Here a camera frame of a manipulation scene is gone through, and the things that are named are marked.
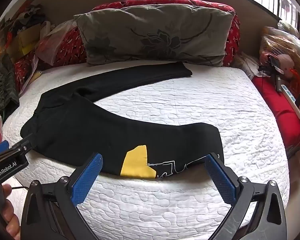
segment cardboard box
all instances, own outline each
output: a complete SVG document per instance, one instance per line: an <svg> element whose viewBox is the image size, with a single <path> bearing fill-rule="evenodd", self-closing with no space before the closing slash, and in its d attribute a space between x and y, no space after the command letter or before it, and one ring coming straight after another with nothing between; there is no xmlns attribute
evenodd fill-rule
<svg viewBox="0 0 300 240"><path fill-rule="evenodd" d="M12 40L7 48L7 53L10 56L12 63L27 55L34 49L40 39L41 24L34 25L18 35Z"/></svg>

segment gray pillow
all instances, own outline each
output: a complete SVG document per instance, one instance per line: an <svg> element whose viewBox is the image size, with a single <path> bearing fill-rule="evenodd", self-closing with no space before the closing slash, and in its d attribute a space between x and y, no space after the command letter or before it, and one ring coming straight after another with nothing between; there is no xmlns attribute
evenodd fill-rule
<svg viewBox="0 0 300 240"><path fill-rule="evenodd" d="M186 4L102 9L75 15L87 62L155 59L222 66L234 12Z"/></svg>

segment red floral cushion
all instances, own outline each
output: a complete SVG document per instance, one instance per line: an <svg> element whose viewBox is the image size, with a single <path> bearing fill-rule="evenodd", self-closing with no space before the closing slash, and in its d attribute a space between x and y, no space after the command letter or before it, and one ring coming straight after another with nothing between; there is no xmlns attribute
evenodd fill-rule
<svg viewBox="0 0 300 240"><path fill-rule="evenodd" d="M217 8L225 12L234 11L234 9L229 5L225 5L222 3L215 3L215 2L205 2L201 0L127 0L127 1L102 4L95 7L93 11L101 10L101 9L109 9L109 8L120 9L120 8L133 6L133 5L168 4L168 3L189 4L189 5L204 6L208 8ZM235 14L226 41L226 48L225 48L226 55L223 59L223 66L228 67L230 65L235 54L239 49L239 41L240 41L239 26L240 26L240 21L237 14Z"/></svg>
<svg viewBox="0 0 300 240"><path fill-rule="evenodd" d="M69 30L57 52L54 67L87 62L86 49L82 43L78 27Z"/></svg>

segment finger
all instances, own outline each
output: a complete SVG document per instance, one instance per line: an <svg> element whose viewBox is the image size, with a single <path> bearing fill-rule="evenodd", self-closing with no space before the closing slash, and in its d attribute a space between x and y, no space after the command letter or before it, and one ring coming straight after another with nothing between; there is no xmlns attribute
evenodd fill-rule
<svg viewBox="0 0 300 240"><path fill-rule="evenodd" d="M7 198L12 192L12 188L9 184L2 185L4 198Z"/></svg>
<svg viewBox="0 0 300 240"><path fill-rule="evenodd" d="M14 240L20 240L20 230L19 230L19 232L16 234L16 236L14 237Z"/></svg>
<svg viewBox="0 0 300 240"><path fill-rule="evenodd" d="M6 222L10 222L10 220L13 217L13 212L14 212L13 205L11 204L11 202L8 199L6 199L6 202L2 209L2 217L4 218L4 220Z"/></svg>
<svg viewBox="0 0 300 240"><path fill-rule="evenodd" d="M13 217L7 225L6 230L12 237L15 237L20 231L19 219L15 214L13 214Z"/></svg>

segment bed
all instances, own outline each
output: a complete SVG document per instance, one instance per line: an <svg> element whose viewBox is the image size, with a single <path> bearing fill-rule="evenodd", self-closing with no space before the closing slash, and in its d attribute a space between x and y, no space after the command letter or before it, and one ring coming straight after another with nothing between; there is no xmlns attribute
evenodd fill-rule
<svg viewBox="0 0 300 240"><path fill-rule="evenodd" d="M23 124L33 115L40 95L54 87L98 73L162 61L115 62L88 67L77 64L47 70L30 84L20 107L3 126L3 139L18 142ZM289 170L276 120L242 70L185 66L190 78L130 89L95 104L117 115L161 124L205 122L221 135L225 165L252 182L274 179L284 206L289 198ZM31 151L29 166L15 175L24 186L34 179L55 182L74 167ZM208 239L230 206L225 204L203 165L162 179L133 179L100 174L78 206L100 239ZM251 205L244 220L253 213Z"/></svg>

